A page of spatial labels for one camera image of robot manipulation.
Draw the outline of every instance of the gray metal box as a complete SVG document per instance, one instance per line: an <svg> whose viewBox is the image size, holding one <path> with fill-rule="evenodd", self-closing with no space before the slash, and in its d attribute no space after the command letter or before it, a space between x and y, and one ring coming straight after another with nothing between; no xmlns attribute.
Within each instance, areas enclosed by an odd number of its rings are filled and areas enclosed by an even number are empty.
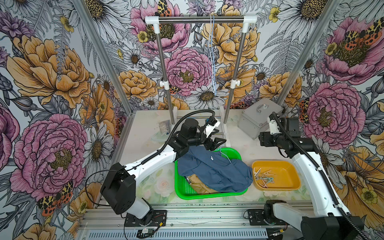
<svg viewBox="0 0 384 240"><path fill-rule="evenodd" d="M268 98L262 98L243 111L237 126L255 140L260 132L264 132L269 128L266 122L267 117L272 112L276 112L279 115L282 111L283 108L278 104Z"/></svg>

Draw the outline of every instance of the beige cloth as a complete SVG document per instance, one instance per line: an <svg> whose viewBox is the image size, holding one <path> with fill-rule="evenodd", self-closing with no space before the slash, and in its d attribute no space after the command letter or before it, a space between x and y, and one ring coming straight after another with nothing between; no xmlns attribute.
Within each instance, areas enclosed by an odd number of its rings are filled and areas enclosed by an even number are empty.
<svg viewBox="0 0 384 240"><path fill-rule="evenodd" d="M198 194L211 194L211 193L218 193L218 191L215 191L213 189L210 189L205 185L196 174L188 177L189 181L191 182L189 185L198 193Z"/></svg>

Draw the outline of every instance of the green plastic tray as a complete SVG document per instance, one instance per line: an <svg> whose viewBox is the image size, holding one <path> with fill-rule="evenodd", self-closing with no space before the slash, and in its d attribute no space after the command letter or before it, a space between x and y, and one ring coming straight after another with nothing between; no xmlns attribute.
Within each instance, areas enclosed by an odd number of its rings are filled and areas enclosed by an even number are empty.
<svg viewBox="0 0 384 240"><path fill-rule="evenodd" d="M241 156L238 151L230 147L224 147L221 149L221 152L226 154L229 159L239 159L241 160ZM177 171L177 162L175 161L175 192L176 194L184 200L191 199L202 199L202 198L211 198L211 197L225 197L225 196L236 196L244 194L248 189L244 192L224 192L224 193L215 193L215 194L198 194L187 182L187 180L180 176Z"/></svg>

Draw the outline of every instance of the yellow tray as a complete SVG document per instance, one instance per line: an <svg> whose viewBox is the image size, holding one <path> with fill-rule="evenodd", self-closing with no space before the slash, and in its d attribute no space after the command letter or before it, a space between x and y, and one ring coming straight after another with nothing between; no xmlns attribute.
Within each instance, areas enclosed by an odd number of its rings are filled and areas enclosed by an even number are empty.
<svg viewBox="0 0 384 240"><path fill-rule="evenodd" d="M260 173L266 172L268 170L269 173L274 174L273 177L274 183L268 183L267 187L262 187L257 183L263 185L262 180L255 179L255 175L253 175L253 184L255 187L261 191L271 190L271 191L291 191L297 190L301 186L300 178L297 175L297 171L295 167L287 161L255 161L252 164L253 171L257 172L259 169Z"/></svg>

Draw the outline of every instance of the vent grille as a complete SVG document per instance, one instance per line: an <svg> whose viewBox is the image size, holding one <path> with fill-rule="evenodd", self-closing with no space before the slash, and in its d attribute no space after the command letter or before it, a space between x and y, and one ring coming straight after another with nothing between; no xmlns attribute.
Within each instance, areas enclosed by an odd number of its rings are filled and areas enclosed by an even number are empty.
<svg viewBox="0 0 384 240"><path fill-rule="evenodd" d="M129 240L136 238L137 229L126 229ZM197 228L197 229L159 229L152 240L161 239L255 239L268 238L265 228ZM89 230L88 240L126 240L123 230Z"/></svg>

